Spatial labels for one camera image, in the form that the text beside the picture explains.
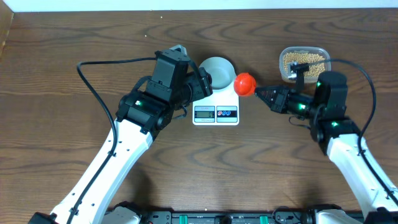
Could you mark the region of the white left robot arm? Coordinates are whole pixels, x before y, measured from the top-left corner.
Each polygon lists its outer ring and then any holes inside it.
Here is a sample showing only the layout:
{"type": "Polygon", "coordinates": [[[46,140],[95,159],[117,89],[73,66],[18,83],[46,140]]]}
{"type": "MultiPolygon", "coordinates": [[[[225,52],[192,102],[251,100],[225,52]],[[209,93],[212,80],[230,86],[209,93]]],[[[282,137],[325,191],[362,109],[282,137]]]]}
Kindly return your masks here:
{"type": "Polygon", "coordinates": [[[110,202],[174,111],[211,94],[211,76],[204,68],[140,78],[122,97],[106,141],[76,186],[50,214],[36,212],[30,223],[139,223],[141,216],[128,208],[109,212],[110,202]]]}

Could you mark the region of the red plastic scoop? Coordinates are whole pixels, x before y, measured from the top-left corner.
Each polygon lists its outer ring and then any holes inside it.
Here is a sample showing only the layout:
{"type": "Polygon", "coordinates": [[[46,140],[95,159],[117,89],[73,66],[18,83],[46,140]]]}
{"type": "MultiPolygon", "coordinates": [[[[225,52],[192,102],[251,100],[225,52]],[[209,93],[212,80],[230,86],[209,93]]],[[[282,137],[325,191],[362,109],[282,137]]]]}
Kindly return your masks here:
{"type": "Polygon", "coordinates": [[[238,96],[251,96],[256,89],[256,80],[249,73],[240,73],[234,80],[234,91],[238,96]]]}

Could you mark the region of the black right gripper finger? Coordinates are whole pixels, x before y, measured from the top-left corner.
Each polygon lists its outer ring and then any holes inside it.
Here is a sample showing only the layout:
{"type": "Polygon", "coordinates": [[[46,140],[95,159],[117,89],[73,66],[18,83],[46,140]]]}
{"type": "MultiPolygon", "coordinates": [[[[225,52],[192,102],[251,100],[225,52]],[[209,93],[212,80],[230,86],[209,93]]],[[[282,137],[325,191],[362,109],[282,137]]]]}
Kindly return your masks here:
{"type": "Polygon", "coordinates": [[[267,95],[269,94],[273,94],[273,93],[277,93],[280,90],[281,86],[277,85],[277,86],[262,86],[262,87],[257,87],[255,89],[255,94],[256,95],[267,95]]]}
{"type": "Polygon", "coordinates": [[[274,94],[273,93],[257,93],[256,96],[262,100],[269,108],[274,105],[274,94]]]}

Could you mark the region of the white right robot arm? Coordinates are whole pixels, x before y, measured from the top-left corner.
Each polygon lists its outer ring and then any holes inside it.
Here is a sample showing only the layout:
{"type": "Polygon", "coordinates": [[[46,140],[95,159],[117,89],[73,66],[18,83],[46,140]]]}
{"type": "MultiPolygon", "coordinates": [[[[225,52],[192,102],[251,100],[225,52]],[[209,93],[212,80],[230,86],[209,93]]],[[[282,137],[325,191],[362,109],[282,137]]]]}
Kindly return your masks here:
{"type": "Polygon", "coordinates": [[[342,73],[321,73],[313,96],[283,85],[257,87],[254,94],[273,112],[309,121],[312,139],[342,173],[365,223],[397,223],[397,187],[345,115],[348,86],[342,73]]]}

